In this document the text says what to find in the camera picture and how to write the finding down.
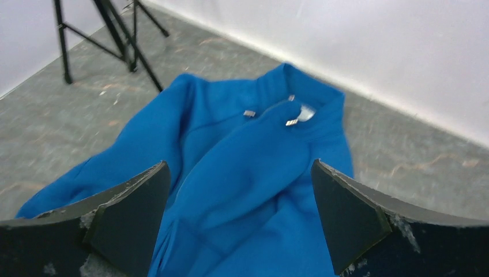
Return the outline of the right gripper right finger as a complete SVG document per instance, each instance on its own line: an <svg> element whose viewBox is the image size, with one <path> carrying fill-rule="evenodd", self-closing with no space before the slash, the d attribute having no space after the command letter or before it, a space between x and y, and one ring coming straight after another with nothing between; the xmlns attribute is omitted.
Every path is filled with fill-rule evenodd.
<svg viewBox="0 0 489 277"><path fill-rule="evenodd" d="M311 177L336 275L488 275L486 220L404 202L320 160Z"/></svg>

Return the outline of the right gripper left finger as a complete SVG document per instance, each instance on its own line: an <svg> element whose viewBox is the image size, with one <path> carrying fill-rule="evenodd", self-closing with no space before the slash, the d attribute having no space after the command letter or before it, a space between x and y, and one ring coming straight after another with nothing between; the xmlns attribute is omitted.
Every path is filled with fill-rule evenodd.
<svg viewBox="0 0 489 277"><path fill-rule="evenodd" d="M1 222L1 275L147 276L170 184L160 162L74 204Z"/></svg>

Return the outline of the blue zip-up jacket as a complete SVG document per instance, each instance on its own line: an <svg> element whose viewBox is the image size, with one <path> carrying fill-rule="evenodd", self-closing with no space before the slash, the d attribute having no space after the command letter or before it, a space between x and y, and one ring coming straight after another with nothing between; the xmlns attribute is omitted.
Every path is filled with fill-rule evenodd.
<svg viewBox="0 0 489 277"><path fill-rule="evenodd" d="M287 63L255 80L182 74L112 146L17 215L75 203L165 161L171 187L150 276L333 276L310 171L321 159L353 176L344 99Z"/></svg>

